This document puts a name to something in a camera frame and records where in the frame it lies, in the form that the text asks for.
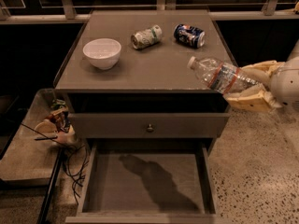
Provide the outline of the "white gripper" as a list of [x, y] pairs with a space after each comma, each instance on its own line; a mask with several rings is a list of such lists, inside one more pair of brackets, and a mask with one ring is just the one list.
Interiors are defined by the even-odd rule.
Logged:
[[242, 70], [260, 83], [241, 92], [228, 93], [224, 99], [233, 108], [252, 112], [268, 112], [273, 108], [281, 108], [281, 103], [271, 91], [271, 77], [284, 62], [276, 60], [249, 64]]

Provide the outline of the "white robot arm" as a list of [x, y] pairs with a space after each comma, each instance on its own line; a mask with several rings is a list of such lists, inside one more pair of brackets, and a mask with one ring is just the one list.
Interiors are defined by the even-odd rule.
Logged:
[[223, 98], [231, 107], [251, 112], [280, 108], [299, 112], [299, 41], [286, 62], [265, 61], [246, 65], [242, 70], [261, 85], [225, 94]]

